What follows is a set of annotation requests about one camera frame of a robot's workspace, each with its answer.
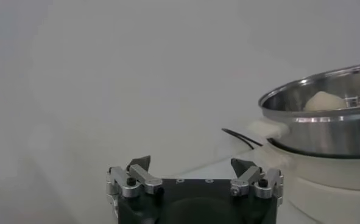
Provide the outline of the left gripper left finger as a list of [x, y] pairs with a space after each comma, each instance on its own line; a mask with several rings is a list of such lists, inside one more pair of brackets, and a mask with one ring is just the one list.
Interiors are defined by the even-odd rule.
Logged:
[[132, 159], [125, 169], [110, 167], [106, 174], [106, 196], [113, 215], [119, 216], [119, 200], [134, 199], [143, 194], [158, 196], [163, 193], [163, 180], [148, 170], [150, 156]]

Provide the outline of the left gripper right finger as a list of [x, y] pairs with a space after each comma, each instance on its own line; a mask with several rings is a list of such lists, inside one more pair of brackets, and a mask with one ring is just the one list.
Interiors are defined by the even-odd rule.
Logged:
[[270, 168], [264, 171], [253, 161], [231, 159], [236, 178], [230, 181], [230, 192], [234, 197], [242, 197], [253, 192], [256, 198], [277, 199], [277, 206], [283, 204], [284, 175], [280, 169]]

